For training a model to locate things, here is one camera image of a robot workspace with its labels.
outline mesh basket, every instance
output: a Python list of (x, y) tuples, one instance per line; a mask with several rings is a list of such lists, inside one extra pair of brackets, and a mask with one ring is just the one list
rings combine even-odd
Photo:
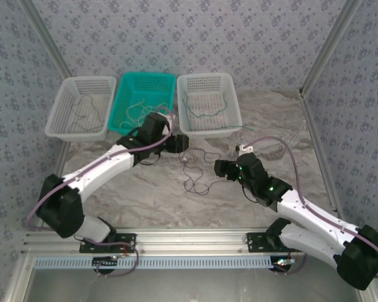
[(49, 114), (46, 135), (68, 142), (104, 140), (115, 88), (114, 77), (65, 79)]
[(173, 74), (128, 72), (123, 75), (108, 127), (122, 135), (140, 127), (149, 112), (163, 105), (172, 110), (176, 77)]
[(241, 112), (229, 74), (181, 75), (177, 91), (180, 129), (188, 137), (228, 137), (241, 129)]

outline patterned wallpaper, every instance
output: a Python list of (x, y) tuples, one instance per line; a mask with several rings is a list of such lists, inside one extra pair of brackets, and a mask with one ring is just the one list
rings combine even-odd
[(60, 148), (43, 132), (60, 83), (16, 0), (0, 0), (0, 300), (18, 257), (23, 220)]
[(378, 0), (364, 0), (308, 96), (345, 214), (378, 230)]
[(230, 73), (300, 87), (345, 0), (33, 0), (77, 76)]

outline robotic arm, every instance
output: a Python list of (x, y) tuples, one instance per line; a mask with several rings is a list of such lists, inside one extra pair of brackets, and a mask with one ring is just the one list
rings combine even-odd
[(368, 225), (358, 228), (301, 199), (299, 192), (289, 184), (268, 175), (252, 153), (252, 147), (238, 146), (238, 151), (240, 156), (235, 162), (216, 160), (215, 173), (238, 181), (259, 204), (283, 217), (266, 231), (270, 245), (301, 250), (319, 258), (334, 267), (348, 284), (366, 289), (378, 273), (378, 252), (360, 237), (378, 248), (378, 233)]
[[(82, 203), (89, 195), (117, 174), (130, 169), (152, 153), (166, 150), (180, 153), (188, 148), (188, 137), (169, 137), (164, 143), (153, 145), (165, 137), (172, 127), (172, 117), (161, 113), (150, 113), (143, 125), (122, 137), (107, 153), (87, 166), (63, 177), (48, 176), (43, 183), (40, 199), (55, 188), (37, 210), (37, 215), (62, 238), (78, 236), (94, 242), (113, 242), (115, 229), (101, 218), (83, 213)], [(136, 152), (127, 150), (141, 149)]]
[[(185, 151), (188, 137), (168, 136), (172, 124), (172, 117), (150, 113), (140, 128), (86, 167), (63, 177), (48, 176), (36, 205), (37, 215), (62, 238), (74, 235), (97, 243), (117, 242), (116, 230), (101, 218), (85, 215), (82, 204), (105, 182), (152, 153)], [(377, 232), (330, 215), (283, 180), (269, 176), (252, 147), (238, 146), (238, 151), (237, 161), (216, 160), (214, 170), (219, 177), (238, 181), (258, 203), (283, 217), (266, 231), (268, 243), (315, 256), (334, 267), (348, 284), (366, 289), (378, 273)]]

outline marble tabletop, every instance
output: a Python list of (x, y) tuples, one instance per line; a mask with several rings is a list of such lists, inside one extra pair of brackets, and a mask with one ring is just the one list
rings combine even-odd
[[(231, 159), (240, 143), (265, 135), (279, 137), (294, 153), (304, 196), (331, 211), (300, 101), (289, 94), (264, 90), (239, 90), (237, 95), (243, 123), (253, 131), (242, 128), (227, 138), (190, 140), (190, 147)], [(109, 132), (104, 142), (71, 143), (63, 174), (96, 159), (119, 137)], [(290, 156), (280, 143), (260, 142), (254, 146), (254, 153), (271, 176), (295, 186)], [(214, 164), (203, 161), (201, 151), (190, 150), (185, 157), (189, 167), (203, 170), (203, 177), (196, 183), (197, 191), (206, 189), (204, 184), (221, 180), (214, 174)], [(218, 155), (207, 156), (208, 161), (217, 158)], [(193, 178), (199, 173), (198, 169), (189, 172)], [(278, 217), (271, 209), (248, 201), (237, 182), (218, 182), (208, 195), (199, 196), (186, 192), (186, 180), (178, 156), (163, 152), (156, 164), (137, 165), (97, 189), (83, 204), (84, 212), (116, 227), (268, 227)]]

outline white cable tray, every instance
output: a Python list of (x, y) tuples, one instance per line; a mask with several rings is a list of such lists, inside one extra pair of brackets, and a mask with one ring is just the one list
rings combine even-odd
[[(37, 257), (35, 269), (92, 269), (92, 257)], [(118, 259), (116, 266), (101, 269), (129, 269), (135, 262), (130, 255)], [(140, 257), (137, 269), (267, 269), (270, 256), (207, 256), (207, 257)]]

